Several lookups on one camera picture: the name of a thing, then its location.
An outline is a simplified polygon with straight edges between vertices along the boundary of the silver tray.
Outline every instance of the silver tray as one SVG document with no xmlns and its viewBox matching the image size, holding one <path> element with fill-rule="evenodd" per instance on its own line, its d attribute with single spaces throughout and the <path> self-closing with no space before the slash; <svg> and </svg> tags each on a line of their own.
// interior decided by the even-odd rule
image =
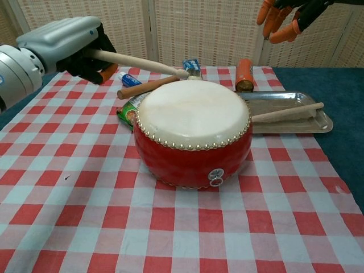
<svg viewBox="0 0 364 273">
<path fill-rule="evenodd" d="M 297 92 L 252 92 L 237 93 L 249 105 L 252 115 L 288 109 L 316 103 L 310 96 Z M 284 118 L 266 120 L 253 124 L 254 134 L 313 134 L 327 133 L 333 128 L 332 120 L 324 108 Z"/>
</svg>

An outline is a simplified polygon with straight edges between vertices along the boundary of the drumstick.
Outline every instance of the drumstick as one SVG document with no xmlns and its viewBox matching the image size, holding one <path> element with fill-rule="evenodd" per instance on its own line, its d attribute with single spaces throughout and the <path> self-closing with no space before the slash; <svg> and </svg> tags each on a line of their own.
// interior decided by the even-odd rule
<svg viewBox="0 0 364 273">
<path fill-rule="evenodd" d="M 107 61 L 113 64 L 128 65 L 152 72 L 159 72 L 167 75 L 174 75 L 178 78 L 187 78 L 188 72 L 183 69 L 176 69 L 165 64 L 149 61 L 137 57 L 127 56 L 109 51 L 89 49 L 85 52 L 86 57 L 91 57 L 101 61 Z"/>
<path fill-rule="evenodd" d="M 277 117 L 282 117 L 285 115 L 297 114 L 297 113 L 301 113 L 301 112 L 308 111 L 308 110 L 317 110 L 317 109 L 321 109 L 323 107 L 324 107 L 324 104 L 322 102 L 319 102 L 316 104 L 309 104 L 309 105 L 279 110 L 279 111 L 275 111 L 275 112 L 270 112 L 270 113 L 266 113 L 266 114 L 254 115 L 251 118 L 251 121 L 252 122 L 261 122 L 261 121 L 265 121 L 266 119 L 270 119 L 270 118 L 277 118 Z"/>
<path fill-rule="evenodd" d="M 139 84 L 136 86 L 124 88 L 118 91 L 118 98 L 124 100 L 125 98 L 130 98 L 136 95 L 140 95 L 149 91 L 153 91 L 163 84 L 169 84 L 170 82 L 179 81 L 180 79 L 176 76 L 171 76 L 167 78 L 161 78 L 160 80 L 150 81 L 145 84 Z"/>
</svg>

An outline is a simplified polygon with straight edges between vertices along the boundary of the red drum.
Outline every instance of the red drum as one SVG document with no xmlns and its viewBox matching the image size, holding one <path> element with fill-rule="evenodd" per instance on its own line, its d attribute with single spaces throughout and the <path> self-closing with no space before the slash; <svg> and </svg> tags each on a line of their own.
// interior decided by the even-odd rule
<svg viewBox="0 0 364 273">
<path fill-rule="evenodd" d="M 139 104 L 136 149 L 161 181 L 179 187 L 220 186 L 245 161 L 253 128 L 246 102 L 213 82 L 162 85 Z"/>
</svg>

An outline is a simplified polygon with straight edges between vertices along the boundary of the drumhead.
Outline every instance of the drumhead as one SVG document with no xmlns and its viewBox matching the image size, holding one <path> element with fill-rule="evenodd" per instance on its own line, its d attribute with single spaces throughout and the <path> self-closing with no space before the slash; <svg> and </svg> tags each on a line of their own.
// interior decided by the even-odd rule
<svg viewBox="0 0 364 273">
<path fill-rule="evenodd" d="M 173 148 L 225 146 L 250 125 L 245 101 L 214 82 L 181 80 L 162 85 L 138 107 L 138 126 L 151 139 Z"/>
</svg>

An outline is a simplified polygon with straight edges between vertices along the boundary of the red and white checkered tablecloth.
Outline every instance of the red and white checkered tablecloth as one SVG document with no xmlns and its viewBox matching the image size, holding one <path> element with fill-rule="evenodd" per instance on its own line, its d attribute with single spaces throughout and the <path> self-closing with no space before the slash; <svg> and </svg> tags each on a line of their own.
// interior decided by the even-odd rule
<svg viewBox="0 0 364 273">
<path fill-rule="evenodd" d="M 235 67 L 203 73 L 233 88 Z M 221 188 L 176 189 L 141 162 L 120 87 L 58 74 L 0 132 L 0 272 L 364 272 L 364 216 L 313 136 L 254 135 Z"/>
</svg>

